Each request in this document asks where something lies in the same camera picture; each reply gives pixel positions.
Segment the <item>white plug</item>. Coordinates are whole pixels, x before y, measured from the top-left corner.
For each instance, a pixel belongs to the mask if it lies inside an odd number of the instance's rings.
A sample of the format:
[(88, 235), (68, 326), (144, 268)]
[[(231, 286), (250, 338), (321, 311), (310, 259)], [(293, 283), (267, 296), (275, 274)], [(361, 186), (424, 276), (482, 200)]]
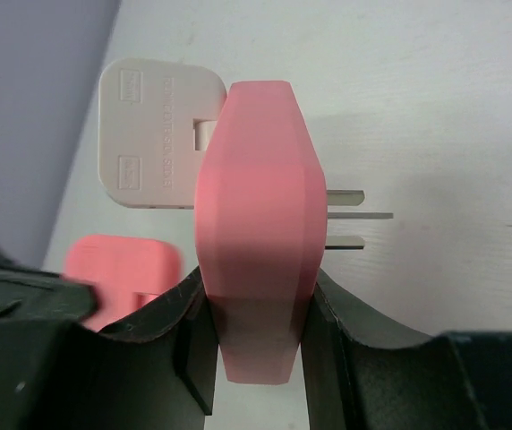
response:
[(98, 83), (98, 176), (109, 197), (130, 208), (192, 208), (225, 100), (225, 84), (205, 67), (109, 64)]

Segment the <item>pink plug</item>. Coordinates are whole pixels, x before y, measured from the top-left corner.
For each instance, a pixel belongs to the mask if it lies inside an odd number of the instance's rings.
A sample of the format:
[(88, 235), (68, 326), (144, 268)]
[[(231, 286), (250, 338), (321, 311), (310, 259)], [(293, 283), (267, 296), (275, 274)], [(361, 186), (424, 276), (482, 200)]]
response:
[(68, 250), (64, 276), (93, 285), (98, 310), (83, 325), (99, 331), (173, 288), (182, 279), (179, 250), (156, 239), (89, 235)]

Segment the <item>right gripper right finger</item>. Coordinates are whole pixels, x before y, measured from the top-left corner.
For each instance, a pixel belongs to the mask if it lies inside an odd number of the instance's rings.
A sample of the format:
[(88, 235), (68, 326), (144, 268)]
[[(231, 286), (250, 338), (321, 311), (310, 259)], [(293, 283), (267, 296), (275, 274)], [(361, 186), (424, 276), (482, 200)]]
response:
[(512, 429), (512, 331), (430, 336), (321, 273), (301, 352), (313, 429)]

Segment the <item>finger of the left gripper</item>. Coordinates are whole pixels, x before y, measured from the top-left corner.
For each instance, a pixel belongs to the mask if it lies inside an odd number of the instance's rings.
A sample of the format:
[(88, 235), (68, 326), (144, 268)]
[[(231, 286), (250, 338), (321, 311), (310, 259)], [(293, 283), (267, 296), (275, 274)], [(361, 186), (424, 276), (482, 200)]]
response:
[(0, 249), (0, 325), (82, 322), (97, 310), (98, 295), (93, 286), (23, 266)]

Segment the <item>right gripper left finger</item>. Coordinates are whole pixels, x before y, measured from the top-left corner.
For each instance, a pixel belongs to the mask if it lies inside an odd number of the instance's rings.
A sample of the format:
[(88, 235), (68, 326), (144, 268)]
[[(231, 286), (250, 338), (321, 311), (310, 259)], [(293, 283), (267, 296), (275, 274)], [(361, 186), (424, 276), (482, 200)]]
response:
[(0, 325), (0, 429), (201, 429), (217, 350), (198, 271), (100, 331)]

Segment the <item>pink triangular socket adapter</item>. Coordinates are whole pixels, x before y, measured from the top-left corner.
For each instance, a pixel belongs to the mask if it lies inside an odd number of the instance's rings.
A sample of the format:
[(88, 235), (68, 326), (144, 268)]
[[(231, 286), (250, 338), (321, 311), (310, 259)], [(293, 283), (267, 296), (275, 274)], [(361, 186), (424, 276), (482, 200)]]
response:
[(361, 190), (329, 190), (293, 89), (230, 88), (197, 178), (194, 235), (226, 378), (288, 382), (326, 248), (329, 219), (350, 218)]

